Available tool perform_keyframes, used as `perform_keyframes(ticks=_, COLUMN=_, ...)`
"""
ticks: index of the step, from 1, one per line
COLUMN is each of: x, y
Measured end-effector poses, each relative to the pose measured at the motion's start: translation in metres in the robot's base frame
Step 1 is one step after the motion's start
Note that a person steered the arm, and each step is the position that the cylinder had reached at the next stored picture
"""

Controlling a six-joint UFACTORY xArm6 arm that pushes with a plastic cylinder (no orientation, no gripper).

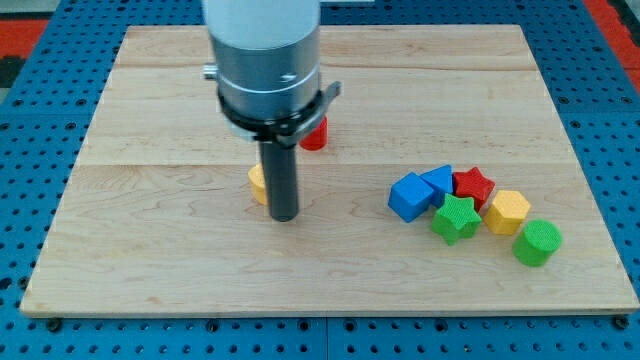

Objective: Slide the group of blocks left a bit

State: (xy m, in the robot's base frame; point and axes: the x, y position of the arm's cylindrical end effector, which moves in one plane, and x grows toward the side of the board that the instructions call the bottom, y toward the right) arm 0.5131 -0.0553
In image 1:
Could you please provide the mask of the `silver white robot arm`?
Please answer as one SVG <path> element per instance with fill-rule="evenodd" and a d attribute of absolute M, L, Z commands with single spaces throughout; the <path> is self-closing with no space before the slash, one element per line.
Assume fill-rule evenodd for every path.
<path fill-rule="evenodd" d="M 217 95 L 232 128 L 264 136 L 320 91 L 318 0 L 206 0 Z"/>

